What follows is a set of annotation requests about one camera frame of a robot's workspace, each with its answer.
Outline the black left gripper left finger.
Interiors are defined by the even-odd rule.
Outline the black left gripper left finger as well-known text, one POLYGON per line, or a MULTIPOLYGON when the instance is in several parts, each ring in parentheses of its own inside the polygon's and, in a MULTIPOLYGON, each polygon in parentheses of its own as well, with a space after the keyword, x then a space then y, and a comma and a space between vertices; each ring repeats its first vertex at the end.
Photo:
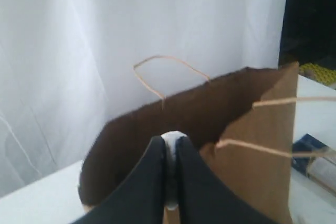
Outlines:
POLYGON ((155 136, 135 168, 117 189, 75 223, 162 223, 165 161, 164 139, 155 136))

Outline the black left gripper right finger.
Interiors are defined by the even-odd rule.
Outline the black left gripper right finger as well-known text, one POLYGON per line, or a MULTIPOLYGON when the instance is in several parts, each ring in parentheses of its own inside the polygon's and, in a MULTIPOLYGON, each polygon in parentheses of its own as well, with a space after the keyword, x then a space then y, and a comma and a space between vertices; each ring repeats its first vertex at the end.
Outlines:
POLYGON ((186 136, 177 140, 176 164, 181 223, 270 223, 220 181, 186 136))

